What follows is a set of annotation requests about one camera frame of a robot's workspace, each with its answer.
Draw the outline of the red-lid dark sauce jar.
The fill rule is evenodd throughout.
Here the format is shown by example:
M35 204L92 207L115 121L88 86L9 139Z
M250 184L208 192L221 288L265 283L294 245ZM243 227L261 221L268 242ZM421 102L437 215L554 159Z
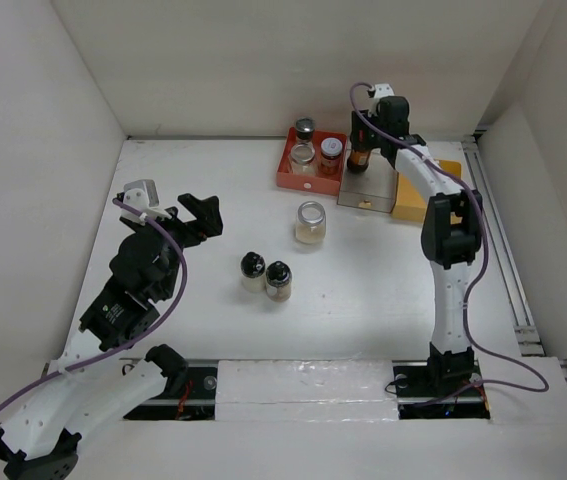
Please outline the red-lid dark sauce jar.
M348 156L346 167L353 174L362 174L369 167L370 150L357 150L352 148Z

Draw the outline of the white-lid small brown jar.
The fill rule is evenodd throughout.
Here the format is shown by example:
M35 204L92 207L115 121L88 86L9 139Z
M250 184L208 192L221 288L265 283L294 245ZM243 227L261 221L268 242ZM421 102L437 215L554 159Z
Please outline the white-lid small brown jar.
M327 137L320 144L319 169L324 175L334 175L338 172L343 144L336 137Z

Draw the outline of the silver-cap white spice shaker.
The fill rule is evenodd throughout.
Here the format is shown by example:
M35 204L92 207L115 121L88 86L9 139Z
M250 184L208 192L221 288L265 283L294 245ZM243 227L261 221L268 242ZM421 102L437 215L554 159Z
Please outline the silver-cap white spice shaker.
M298 145L312 145L315 133L315 121L305 116L298 118L294 123L295 143Z

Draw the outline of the silver-lid clear glass jar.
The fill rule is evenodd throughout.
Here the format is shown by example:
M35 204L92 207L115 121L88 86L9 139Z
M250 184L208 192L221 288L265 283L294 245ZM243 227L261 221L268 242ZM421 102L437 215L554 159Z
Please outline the silver-lid clear glass jar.
M295 143L289 153L291 171L296 175L316 174L315 149L311 143Z

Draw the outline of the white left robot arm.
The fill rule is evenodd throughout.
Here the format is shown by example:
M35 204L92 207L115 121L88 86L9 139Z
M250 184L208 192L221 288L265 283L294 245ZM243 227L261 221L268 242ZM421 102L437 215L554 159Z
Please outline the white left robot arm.
M111 276L79 320L55 370L0 404L0 460L9 479L64 479L78 462L79 445L96 426L118 420L160 394L187 388L188 363L170 346L144 358L105 392L97 390L111 362L161 326L184 294L186 248L221 235L219 199L178 198L193 216L162 209L140 189L113 202L131 229L109 263Z

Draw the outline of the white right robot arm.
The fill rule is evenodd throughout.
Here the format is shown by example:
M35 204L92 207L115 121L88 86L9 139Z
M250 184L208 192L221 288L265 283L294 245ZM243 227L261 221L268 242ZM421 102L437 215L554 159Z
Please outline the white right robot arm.
M359 82L371 100L368 109L353 108L352 150L378 149L427 203L421 248L430 263L435 289L435 323L424 373L404 384L430 399L464 387L474 370L474 350L467 335L466 294L470 267L482 246L482 200L459 177L434 160L426 142L412 135L410 107L387 84Z

